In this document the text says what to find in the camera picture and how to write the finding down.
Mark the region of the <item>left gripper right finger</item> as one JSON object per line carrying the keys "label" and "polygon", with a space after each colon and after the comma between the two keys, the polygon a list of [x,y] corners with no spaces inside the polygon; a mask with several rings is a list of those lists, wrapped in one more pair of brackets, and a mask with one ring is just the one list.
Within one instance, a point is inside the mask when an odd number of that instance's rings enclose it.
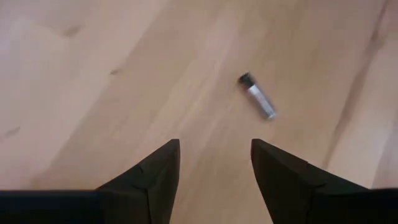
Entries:
{"label": "left gripper right finger", "polygon": [[251,161],[273,223],[397,223],[397,189],[368,189],[261,139]]}

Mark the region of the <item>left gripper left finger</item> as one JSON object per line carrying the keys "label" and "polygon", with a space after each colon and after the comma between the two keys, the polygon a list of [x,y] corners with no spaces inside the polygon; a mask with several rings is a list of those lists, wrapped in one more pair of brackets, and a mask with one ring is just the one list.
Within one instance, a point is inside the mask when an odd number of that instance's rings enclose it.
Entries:
{"label": "left gripper left finger", "polygon": [[171,139],[94,190],[3,190],[1,223],[169,223],[179,174]]}

